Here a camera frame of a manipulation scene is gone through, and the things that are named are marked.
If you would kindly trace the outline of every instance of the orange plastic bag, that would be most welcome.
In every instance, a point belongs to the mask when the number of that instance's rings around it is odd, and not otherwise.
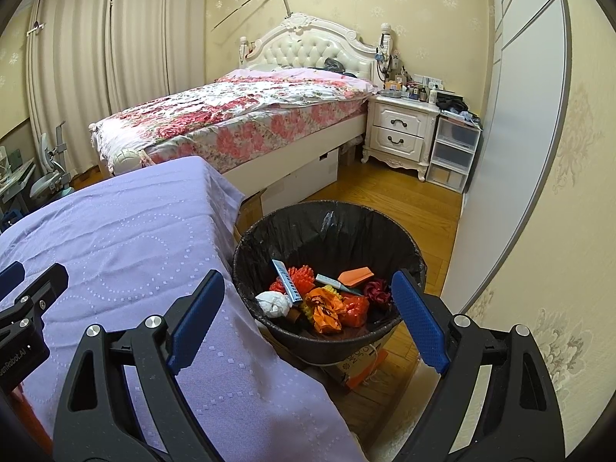
[[[343,302],[324,288],[311,290],[304,298],[306,305],[314,308],[314,328],[319,333],[335,333],[342,330],[338,314],[344,313]]]

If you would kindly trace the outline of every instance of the blue gripper pad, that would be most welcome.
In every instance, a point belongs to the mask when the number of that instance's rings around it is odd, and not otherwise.
[[[393,275],[391,294],[424,363],[434,367],[438,373],[444,373],[449,366],[449,358],[445,353],[445,335],[421,300],[417,289],[402,271]]]
[[[189,367],[195,359],[199,347],[212,325],[225,298],[225,280],[218,271],[206,277],[195,291],[195,301],[172,335],[172,350],[167,366],[173,375]]]
[[[0,272],[0,301],[16,289],[26,278],[26,271],[19,262],[13,262]]]

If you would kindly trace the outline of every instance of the wallpaper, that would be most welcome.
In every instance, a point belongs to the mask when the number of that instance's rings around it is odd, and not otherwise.
[[[488,328],[508,330],[523,323],[531,329],[556,391],[569,453],[616,388],[616,131],[611,108],[616,33],[595,0],[568,4],[571,88],[556,158],[520,239],[468,314]],[[481,373],[477,389],[485,391],[488,380]],[[397,412],[407,436],[417,411],[405,408],[418,402],[417,394],[412,383]],[[471,401],[454,449],[470,441],[482,398]],[[390,461],[395,453],[388,445],[396,440],[381,436],[378,456],[371,460]]]
[[[0,138],[28,116],[26,32],[30,7],[13,16],[0,37]]]
[[[208,0],[208,30],[246,0]],[[489,0],[289,0],[303,12],[355,29],[367,44],[393,28],[395,47],[409,73],[441,78],[464,95],[470,109],[484,103],[490,27]],[[254,0],[208,37],[208,79],[237,68],[239,37],[255,41],[282,21],[282,0]]]

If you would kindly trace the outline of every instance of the nightstand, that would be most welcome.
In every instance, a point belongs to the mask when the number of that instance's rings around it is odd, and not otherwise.
[[[439,113],[438,107],[424,102],[371,98],[362,163],[373,156],[393,168],[417,170],[423,182]]]

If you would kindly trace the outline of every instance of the bed frame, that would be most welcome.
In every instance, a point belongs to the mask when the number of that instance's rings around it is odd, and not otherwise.
[[[389,24],[381,25],[381,33],[390,35]],[[355,30],[303,13],[294,13],[254,42],[249,50],[246,36],[239,39],[239,69],[258,64],[291,67],[322,67],[325,59],[344,64],[347,72],[379,83],[376,48],[359,40]],[[298,170],[310,161],[341,146],[366,131],[365,114],[344,120],[327,129],[303,137],[285,147],[255,158],[229,170],[224,176],[246,197],[266,189],[279,179]],[[106,162],[100,170],[109,175]]]

